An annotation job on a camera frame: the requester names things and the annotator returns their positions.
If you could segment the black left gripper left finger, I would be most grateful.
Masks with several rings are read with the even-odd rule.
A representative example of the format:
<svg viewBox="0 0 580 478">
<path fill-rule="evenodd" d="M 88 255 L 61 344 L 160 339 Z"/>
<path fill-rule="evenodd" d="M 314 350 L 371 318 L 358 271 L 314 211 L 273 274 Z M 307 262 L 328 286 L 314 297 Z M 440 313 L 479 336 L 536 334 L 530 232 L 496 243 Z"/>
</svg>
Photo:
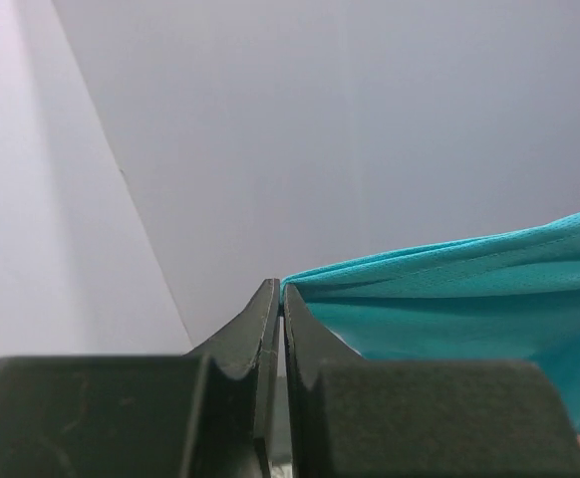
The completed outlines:
<svg viewBox="0 0 580 478">
<path fill-rule="evenodd" d="M 280 283 L 184 355 L 0 358 L 0 477 L 266 477 Z"/>
</svg>

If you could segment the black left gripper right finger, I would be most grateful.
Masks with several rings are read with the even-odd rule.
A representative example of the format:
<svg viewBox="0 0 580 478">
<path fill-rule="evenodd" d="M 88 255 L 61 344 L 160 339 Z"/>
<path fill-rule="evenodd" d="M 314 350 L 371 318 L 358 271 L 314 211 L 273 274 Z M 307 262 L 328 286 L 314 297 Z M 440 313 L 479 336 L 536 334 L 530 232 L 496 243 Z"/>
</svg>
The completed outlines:
<svg viewBox="0 0 580 478">
<path fill-rule="evenodd" d="M 297 477 L 580 477 L 555 387 L 518 360 L 372 361 L 284 291 Z"/>
</svg>

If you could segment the teal t shirt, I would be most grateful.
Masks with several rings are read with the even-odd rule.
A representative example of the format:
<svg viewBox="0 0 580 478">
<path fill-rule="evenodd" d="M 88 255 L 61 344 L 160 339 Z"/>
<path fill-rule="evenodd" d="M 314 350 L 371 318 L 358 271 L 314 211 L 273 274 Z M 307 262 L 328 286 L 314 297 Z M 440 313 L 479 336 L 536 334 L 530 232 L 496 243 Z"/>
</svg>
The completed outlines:
<svg viewBox="0 0 580 478">
<path fill-rule="evenodd" d="M 580 212 L 304 271 L 282 288 L 366 359 L 532 361 L 580 433 Z"/>
</svg>

